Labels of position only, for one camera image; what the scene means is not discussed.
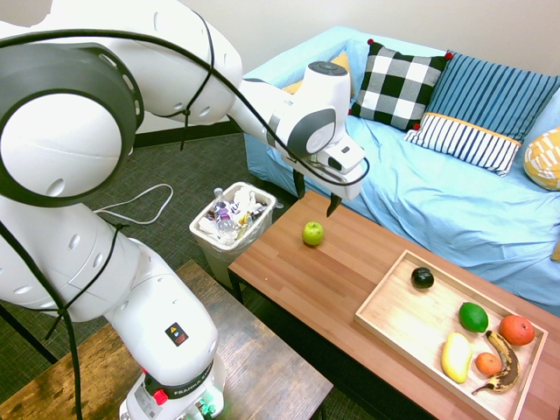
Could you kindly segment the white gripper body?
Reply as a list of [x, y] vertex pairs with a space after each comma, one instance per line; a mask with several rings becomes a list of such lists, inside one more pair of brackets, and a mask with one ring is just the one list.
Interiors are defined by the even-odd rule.
[[364, 150], [321, 151], [303, 159], [282, 156], [282, 160], [293, 170], [303, 173], [343, 200], [353, 200], [358, 196], [367, 174], [362, 168], [364, 159]]

